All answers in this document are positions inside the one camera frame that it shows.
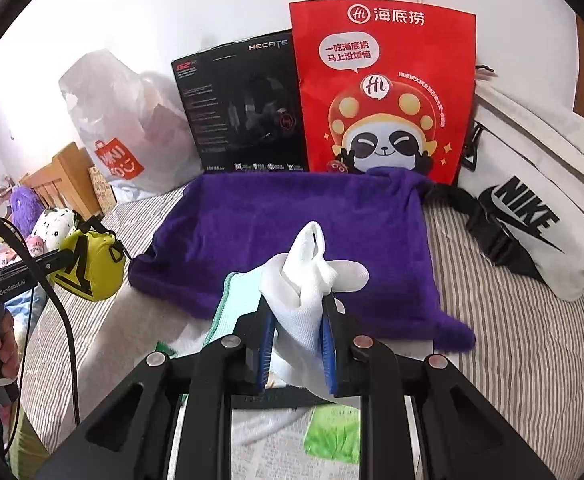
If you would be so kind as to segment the black headset box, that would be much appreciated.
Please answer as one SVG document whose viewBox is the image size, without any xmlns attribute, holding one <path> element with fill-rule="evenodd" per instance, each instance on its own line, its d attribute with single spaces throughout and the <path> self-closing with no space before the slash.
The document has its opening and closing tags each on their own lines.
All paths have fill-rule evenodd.
<svg viewBox="0 0 584 480">
<path fill-rule="evenodd" d="M 206 172 L 308 169 L 290 29 L 220 44 L 171 68 Z"/>
</svg>

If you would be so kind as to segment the purple plush toy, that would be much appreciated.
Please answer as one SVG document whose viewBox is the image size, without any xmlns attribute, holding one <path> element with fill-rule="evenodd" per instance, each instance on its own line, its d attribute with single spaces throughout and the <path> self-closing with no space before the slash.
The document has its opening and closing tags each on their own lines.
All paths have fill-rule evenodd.
<svg viewBox="0 0 584 480">
<path fill-rule="evenodd" d="M 23 237 L 28 237 L 44 211 L 38 195 L 28 186 L 19 185 L 11 195 L 12 223 Z"/>
</svg>

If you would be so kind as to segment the white glove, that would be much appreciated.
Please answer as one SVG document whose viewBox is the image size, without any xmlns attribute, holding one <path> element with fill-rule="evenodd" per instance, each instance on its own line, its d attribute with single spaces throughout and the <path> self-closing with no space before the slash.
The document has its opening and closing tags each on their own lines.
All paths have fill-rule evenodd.
<svg viewBox="0 0 584 480">
<path fill-rule="evenodd" d="M 324 253 L 321 225 L 310 221 L 288 252 L 261 266 L 259 291 L 275 318 L 273 374 L 332 401 L 321 351 L 322 299 L 331 292 L 358 292 L 367 285 L 369 271 L 360 262 L 325 260 Z"/>
</svg>

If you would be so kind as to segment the green wet wipe packet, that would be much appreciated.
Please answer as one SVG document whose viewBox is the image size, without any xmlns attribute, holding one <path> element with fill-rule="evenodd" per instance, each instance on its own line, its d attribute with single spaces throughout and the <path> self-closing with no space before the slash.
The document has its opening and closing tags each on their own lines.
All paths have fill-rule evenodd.
<svg viewBox="0 0 584 480">
<path fill-rule="evenodd" d="M 360 414 L 358 408 L 342 404 L 318 406 L 306 430 L 307 455 L 345 464 L 359 464 Z"/>
</svg>

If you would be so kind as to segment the light green cloth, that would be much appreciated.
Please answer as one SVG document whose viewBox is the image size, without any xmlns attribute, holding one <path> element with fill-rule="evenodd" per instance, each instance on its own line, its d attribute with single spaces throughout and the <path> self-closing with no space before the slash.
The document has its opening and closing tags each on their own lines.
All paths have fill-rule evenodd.
<svg viewBox="0 0 584 480">
<path fill-rule="evenodd" d="M 226 276 L 211 328 L 204 339 L 205 346 L 232 334 L 242 315 L 257 310 L 260 298 L 259 279 L 260 269 L 246 273 L 232 272 Z"/>
</svg>

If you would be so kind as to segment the white plastic shopping bag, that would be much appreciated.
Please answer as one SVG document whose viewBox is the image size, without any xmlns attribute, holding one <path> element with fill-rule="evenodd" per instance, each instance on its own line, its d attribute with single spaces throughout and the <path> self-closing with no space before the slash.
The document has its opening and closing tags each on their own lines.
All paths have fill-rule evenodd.
<svg viewBox="0 0 584 480">
<path fill-rule="evenodd" d="M 68 68 L 60 93 L 82 144 L 124 204 L 181 188 L 203 167 L 176 86 L 108 51 Z"/>
</svg>

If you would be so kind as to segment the white Nike waist bag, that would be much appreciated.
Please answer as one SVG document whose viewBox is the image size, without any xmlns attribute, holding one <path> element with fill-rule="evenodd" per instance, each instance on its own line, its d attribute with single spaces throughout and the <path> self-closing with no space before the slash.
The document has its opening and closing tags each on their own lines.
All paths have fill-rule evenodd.
<svg viewBox="0 0 584 480">
<path fill-rule="evenodd" d="M 478 67 L 456 181 L 432 194 L 494 266 L 584 295 L 584 117 L 569 107 Z"/>
</svg>

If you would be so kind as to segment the newspaper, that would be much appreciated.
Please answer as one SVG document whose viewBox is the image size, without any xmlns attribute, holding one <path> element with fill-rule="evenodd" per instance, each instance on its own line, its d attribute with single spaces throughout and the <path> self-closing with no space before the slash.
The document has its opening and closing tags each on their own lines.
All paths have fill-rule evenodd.
<svg viewBox="0 0 584 480">
<path fill-rule="evenodd" d="M 356 479 L 359 464 L 305 453 L 304 438 L 315 408 L 235 411 L 232 419 L 233 479 Z"/>
</svg>

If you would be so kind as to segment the wooden bed frame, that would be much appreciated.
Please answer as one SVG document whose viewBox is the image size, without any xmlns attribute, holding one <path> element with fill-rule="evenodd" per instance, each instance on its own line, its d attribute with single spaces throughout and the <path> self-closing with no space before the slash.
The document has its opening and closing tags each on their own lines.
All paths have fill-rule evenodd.
<svg viewBox="0 0 584 480">
<path fill-rule="evenodd" d="M 102 213 L 90 178 L 92 167 L 86 149 L 71 142 L 48 165 L 23 176 L 19 184 L 33 190 L 44 206 L 72 209 L 89 219 Z"/>
</svg>

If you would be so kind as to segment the red panda paper bag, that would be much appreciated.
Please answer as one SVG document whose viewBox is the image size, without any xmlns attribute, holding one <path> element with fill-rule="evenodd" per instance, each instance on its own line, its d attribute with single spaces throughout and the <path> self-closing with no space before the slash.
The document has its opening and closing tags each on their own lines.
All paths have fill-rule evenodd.
<svg viewBox="0 0 584 480">
<path fill-rule="evenodd" d="M 308 165 L 455 181 L 472 112 L 476 18 L 420 1 L 290 5 Z"/>
</svg>

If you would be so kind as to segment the purple towel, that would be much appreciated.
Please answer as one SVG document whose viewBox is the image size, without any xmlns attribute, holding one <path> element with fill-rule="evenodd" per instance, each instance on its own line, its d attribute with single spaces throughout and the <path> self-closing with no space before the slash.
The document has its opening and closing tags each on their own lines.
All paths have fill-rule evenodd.
<svg viewBox="0 0 584 480">
<path fill-rule="evenodd" d="M 369 174 L 203 174 L 129 266 L 132 287 L 194 318 L 211 318 L 223 279 L 287 252 L 305 224 L 321 225 L 332 260 L 362 263 L 369 282 L 346 311 L 371 335 L 429 339 L 466 352 L 472 330 L 444 313 L 435 285 L 421 200 L 431 181 L 413 171 Z"/>
</svg>

